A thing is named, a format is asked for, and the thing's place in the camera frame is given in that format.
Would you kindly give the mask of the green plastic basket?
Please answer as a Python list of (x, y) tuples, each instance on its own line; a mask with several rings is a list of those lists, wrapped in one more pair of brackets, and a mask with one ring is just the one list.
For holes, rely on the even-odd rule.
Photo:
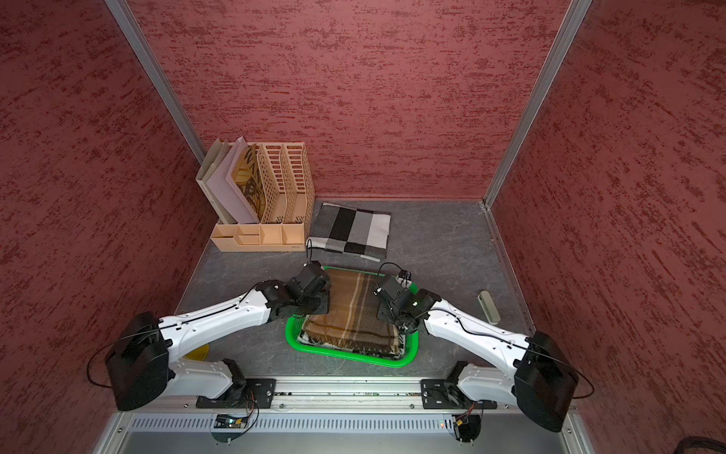
[[(335, 268), (335, 267), (327, 267), (325, 270), (328, 269), (342, 269), (342, 268)], [(309, 316), (303, 317), (293, 317), (287, 320), (287, 324), (285, 325), (285, 339), (287, 340), (287, 343), (290, 347), (292, 347), (294, 350), (306, 354), (311, 355), (318, 355), (323, 357), (329, 357), (329, 358), (336, 358), (336, 359), (345, 359), (346, 361), (355, 361), (355, 362), (362, 362), (362, 363), (368, 363), (376, 366), (382, 366), (386, 368), (403, 368), (408, 366), (414, 359), (416, 358), (419, 347), (420, 347), (420, 335), (418, 333), (414, 333), (411, 335), (403, 335), (406, 337), (406, 353), (402, 359), (399, 359), (398, 361), (394, 361), (393, 359), (376, 359), (372, 357), (365, 357), (363, 355), (356, 355), (356, 354), (350, 354), (350, 353), (343, 353), (338, 351), (331, 351), (323, 348), (317, 348), (317, 347), (310, 347), (300, 344), (300, 342), (297, 341), (298, 335), (301, 332), (302, 325), (304, 321)]]

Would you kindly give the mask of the brown plaid scarf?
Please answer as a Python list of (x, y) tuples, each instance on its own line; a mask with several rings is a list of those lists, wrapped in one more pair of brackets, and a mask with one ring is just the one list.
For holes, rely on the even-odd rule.
[(301, 332), (380, 345), (390, 345), (392, 338), (401, 335), (394, 325), (376, 319), (379, 303), (374, 296), (374, 274), (333, 268), (326, 272), (331, 278), (329, 312), (309, 316)]

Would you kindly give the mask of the grey black checked scarf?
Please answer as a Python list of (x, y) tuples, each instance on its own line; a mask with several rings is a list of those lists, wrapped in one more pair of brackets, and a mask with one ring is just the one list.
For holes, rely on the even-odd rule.
[(308, 245), (380, 262), (387, 258), (390, 234), (391, 213), (324, 202), (310, 228)]

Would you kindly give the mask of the white black smiley scarf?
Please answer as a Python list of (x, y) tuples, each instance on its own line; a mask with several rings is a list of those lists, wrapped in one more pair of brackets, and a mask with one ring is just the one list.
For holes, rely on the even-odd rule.
[(376, 359), (393, 359), (398, 361), (406, 353), (406, 337), (398, 335), (391, 339), (390, 345), (372, 344), (359, 340), (340, 340), (323, 335), (314, 335), (303, 330), (297, 339), (300, 344), (323, 348), (331, 351), (363, 355)]

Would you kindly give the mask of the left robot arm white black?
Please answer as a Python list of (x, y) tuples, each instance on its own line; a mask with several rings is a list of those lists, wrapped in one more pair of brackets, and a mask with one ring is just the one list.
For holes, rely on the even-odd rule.
[(324, 315), (330, 288), (328, 273), (312, 261), (287, 282), (259, 282), (208, 308), (164, 318), (134, 316), (104, 359), (117, 410), (138, 410), (170, 396), (192, 396), (203, 409), (251, 408), (253, 391), (235, 361), (193, 361), (188, 354), (247, 328)]

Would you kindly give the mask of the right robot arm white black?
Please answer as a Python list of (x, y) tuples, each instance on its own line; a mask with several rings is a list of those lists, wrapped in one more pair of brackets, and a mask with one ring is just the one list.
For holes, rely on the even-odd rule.
[(531, 336), (506, 331), (455, 308), (440, 295), (384, 275), (372, 293), (380, 302), (378, 318), (401, 333), (425, 331), (478, 356), (502, 378), (484, 378), (474, 365), (463, 367), (456, 387), (472, 401), (514, 405), (543, 429), (559, 432), (575, 398), (580, 377), (555, 340), (537, 331)]

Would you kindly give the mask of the lilac folder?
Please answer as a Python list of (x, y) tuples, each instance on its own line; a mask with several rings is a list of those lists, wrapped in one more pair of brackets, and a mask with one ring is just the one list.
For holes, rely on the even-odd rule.
[(251, 205), (243, 189), (236, 181), (236, 172), (242, 169), (248, 142), (243, 136), (234, 142), (213, 143), (213, 158), (200, 180), (207, 196), (223, 224), (257, 224), (260, 222), (256, 209)]

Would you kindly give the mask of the beige wooden file organizer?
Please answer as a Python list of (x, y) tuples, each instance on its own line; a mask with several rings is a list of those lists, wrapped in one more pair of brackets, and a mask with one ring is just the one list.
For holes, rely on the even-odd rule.
[(292, 253), (306, 249), (315, 189), (303, 142), (248, 142), (261, 170), (266, 208), (257, 224), (217, 222), (211, 242), (223, 253)]

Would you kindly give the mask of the yellow round object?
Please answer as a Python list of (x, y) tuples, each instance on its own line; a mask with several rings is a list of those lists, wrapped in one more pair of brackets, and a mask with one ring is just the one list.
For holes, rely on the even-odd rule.
[(206, 361), (209, 353), (210, 345), (206, 344), (190, 351), (188, 354), (184, 355), (183, 358), (187, 359), (188, 361)]

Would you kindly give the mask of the yellow patterned book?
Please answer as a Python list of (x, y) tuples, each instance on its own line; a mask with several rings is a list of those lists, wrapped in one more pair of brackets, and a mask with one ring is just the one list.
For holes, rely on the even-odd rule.
[(257, 221), (262, 221), (266, 208), (261, 170), (254, 145), (241, 143), (233, 159), (230, 177), (240, 198), (247, 204)]

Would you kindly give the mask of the beige folder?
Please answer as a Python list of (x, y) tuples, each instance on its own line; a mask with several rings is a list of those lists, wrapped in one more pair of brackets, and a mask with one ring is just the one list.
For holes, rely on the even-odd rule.
[(217, 188), (219, 187), (217, 177), (221, 176), (221, 166), (231, 147), (230, 143), (217, 138), (208, 149), (195, 178), (196, 183), (219, 217), (219, 221), (223, 224), (234, 224), (236, 222), (217, 194)]

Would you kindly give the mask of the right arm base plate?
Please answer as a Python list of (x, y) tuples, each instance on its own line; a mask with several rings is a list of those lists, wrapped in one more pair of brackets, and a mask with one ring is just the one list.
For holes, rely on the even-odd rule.
[(445, 379), (422, 379), (420, 387), (425, 410), (496, 410), (498, 407), (493, 401), (470, 399), (454, 382)]

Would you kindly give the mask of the aluminium front rail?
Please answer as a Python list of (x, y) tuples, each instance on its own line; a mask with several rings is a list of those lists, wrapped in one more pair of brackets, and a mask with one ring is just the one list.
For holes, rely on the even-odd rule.
[[(501, 374), (492, 369), (479, 369), (479, 371), (484, 378), (489, 380), (497, 381), (502, 378)], [(231, 386), (234, 383), (244, 384), (247, 379), (235, 380)], [(298, 378), (274, 379), (277, 380), (275, 394), (271, 406), (267, 410), (293, 410), (305, 405), (319, 408), (340, 406), (344, 410), (351, 410), (354, 406), (371, 410), (385, 408), (424, 410), (420, 381), (431, 378), (396, 378), (395, 376), (393, 378), (383, 378), (383, 376), (378, 378), (303, 378), (298, 376)], [(457, 378), (445, 378), (445, 380), (455, 384), (457, 382)], [(197, 390), (193, 386), (186, 385), (177, 390), (174, 386), (169, 385), (155, 397), (140, 392), (132, 393), (121, 398), (116, 406), (121, 412), (132, 412), (133, 410), (149, 410), (153, 406), (177, 400), (178, 403), (187, 404), (194, 409), (199, 396), (217, 398), (227, 390), (219, 393), (210, 386)], [(499, 402), (497, 405), (518, 409), (514, 405)]]

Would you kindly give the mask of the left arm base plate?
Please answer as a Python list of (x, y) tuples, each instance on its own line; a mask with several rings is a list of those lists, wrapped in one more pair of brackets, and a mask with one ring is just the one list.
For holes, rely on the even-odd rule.
[(274, 378), (250, 378), (234, 383), (217, 398), (199, 396), (197, 409), (250, 410), (269, 409), (275, 394), (277, 380)]

